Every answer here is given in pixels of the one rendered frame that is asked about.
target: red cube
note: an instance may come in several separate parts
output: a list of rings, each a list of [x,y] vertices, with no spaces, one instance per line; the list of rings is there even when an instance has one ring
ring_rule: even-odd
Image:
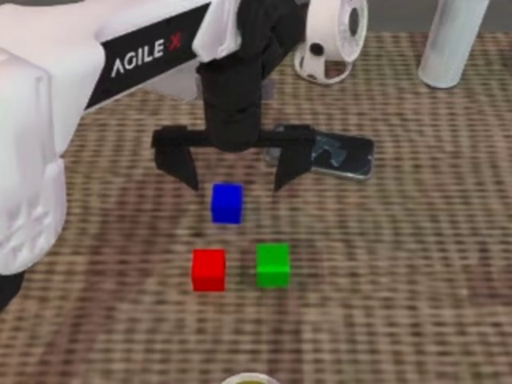
[[[223,292],[226,286],[226,252],[194,250],[190,277],[196,292]]]

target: block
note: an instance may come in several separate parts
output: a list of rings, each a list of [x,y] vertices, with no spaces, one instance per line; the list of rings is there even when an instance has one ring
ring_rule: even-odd
[[[287,287],[290,283],[290,248],[285,243],[256,247],[256,283],[260,288]]]
[[[226,252],[224,250],[194,250],[190,279],[196,292],[224,291],[226,288]]]
[[[211,221],[213,224],[241,224],[242,208],[242,184],[213,184],[210,203]]]

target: green cube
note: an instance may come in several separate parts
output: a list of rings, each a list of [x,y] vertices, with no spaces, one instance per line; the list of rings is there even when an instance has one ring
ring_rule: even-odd
[[[260,288],[288,286],[290,282],[290,248],[288,244],[257,245],[256,282]]]

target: blue cube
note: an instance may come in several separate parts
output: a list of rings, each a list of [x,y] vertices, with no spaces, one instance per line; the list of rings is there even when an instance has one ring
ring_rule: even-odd
[[[215,183],[211,191],[211,221],[213,224],[242,223],[243,186]]]

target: red letter x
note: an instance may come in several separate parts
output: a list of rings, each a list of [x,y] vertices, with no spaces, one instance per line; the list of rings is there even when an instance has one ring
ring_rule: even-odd
[[[179,32],[170,36],[169,41],[167,42],[167,49],[168,50],[176,50],[177,48],[179,48],[180,37],[181,37],[181,34]]]

